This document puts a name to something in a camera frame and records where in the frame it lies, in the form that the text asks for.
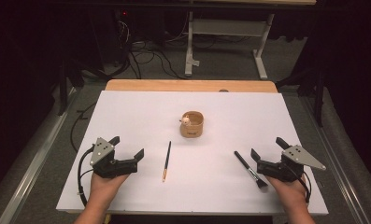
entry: hand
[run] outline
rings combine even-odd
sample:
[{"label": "hand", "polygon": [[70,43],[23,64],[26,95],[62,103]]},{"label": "hand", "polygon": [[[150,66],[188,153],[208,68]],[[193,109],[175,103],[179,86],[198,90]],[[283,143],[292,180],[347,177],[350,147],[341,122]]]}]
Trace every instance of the hand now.
[{"label": "hand", "polygon": [[266,179],[275,188],[290,223],[314,223],[307,210],[306,190],[298,180],[281,182],[270,176],[266,176]]},{"label": "hand", "polygon": [[75,223],[102,223],[119,187],[128,176],[120,175],[110,179],[92,174],[89,201]]}]

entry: wooden edge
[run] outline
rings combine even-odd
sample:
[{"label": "wooden edge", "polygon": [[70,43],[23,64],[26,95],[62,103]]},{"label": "wooden edge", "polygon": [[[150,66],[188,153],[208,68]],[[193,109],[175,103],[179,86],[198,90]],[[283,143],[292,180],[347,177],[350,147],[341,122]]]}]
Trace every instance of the wooden edge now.
[{"label": "wooden edge", "polygon": [[106,91],[237,91],[278,92],[272,81],[112,79]]}]

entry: small wooden bowl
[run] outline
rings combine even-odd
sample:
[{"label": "small wooden bowl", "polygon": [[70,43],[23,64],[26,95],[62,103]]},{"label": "small wooden bowl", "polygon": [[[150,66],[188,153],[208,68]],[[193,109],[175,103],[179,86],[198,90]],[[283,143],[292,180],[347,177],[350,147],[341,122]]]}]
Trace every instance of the small wooden bowl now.
[{"label": "small wooden bowl", "polygon": [[179,126],[181,135],[186,138],[195,138],[202,135],[203,123],[205,119],[202,113],[197,111],[188,111],[182,115],[183,118],[185,118],[186,116],[189,117],[191,124],[185,125],[181,122],[181,125]]}]

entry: white metal stand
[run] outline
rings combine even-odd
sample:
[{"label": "white metal stand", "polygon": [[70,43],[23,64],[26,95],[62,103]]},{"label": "white metal stand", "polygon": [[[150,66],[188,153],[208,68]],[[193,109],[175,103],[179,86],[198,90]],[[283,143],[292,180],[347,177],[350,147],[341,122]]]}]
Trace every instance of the white metal stand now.
[{"label": "white metal stand", "polygon": [[193,34],[202,35],[241,35],[260,37],[258,49],[253,51],[260,79],[267,79],[264,63],[261,55],[264,44],[269,35],[274,14],[269,14],[267,21],[227,21],[227,20],[203,20],[193,19],[193,12],[189,12],[188,48],[186,53],[185,76],[192,76],[194,65],[199,66],[199,61],[193,58]]}]

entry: forearm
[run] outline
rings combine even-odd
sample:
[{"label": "forearm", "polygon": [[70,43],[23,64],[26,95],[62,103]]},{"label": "forearm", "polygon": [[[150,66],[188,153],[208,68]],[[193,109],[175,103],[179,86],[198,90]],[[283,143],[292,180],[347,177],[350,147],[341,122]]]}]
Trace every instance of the forearm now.
[{"label": "forearm", "polygon": [[106,212],[107,206],[105,204],[90,199],[75,223],[101,224],[104,222]]},{"label": "forearm", "polygon": [[307,210],[307,206],[297,206],[284,209],[289,219],[289,224],[314,224],[314,220]]}]

